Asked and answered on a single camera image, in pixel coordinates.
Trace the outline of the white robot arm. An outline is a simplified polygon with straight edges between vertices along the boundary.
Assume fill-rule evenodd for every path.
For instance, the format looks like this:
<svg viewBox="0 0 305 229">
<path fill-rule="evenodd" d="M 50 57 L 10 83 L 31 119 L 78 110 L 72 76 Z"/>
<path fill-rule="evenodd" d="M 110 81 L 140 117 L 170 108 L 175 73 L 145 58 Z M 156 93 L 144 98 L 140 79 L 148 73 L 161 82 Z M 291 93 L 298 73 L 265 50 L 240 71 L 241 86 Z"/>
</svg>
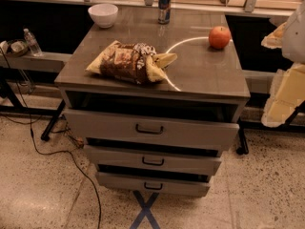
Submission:
<svg viewBox="0 0 305 229">
<path fill-rule="evenodd" d="M 275 128 L 305 101 L 305 1 L 286 22 L 265 36 L 261 45 L 281 49 L 282 56 L 292 62 L 288 70 L 275 73 L 261 117 L 264 126 Z"/>
</svg>

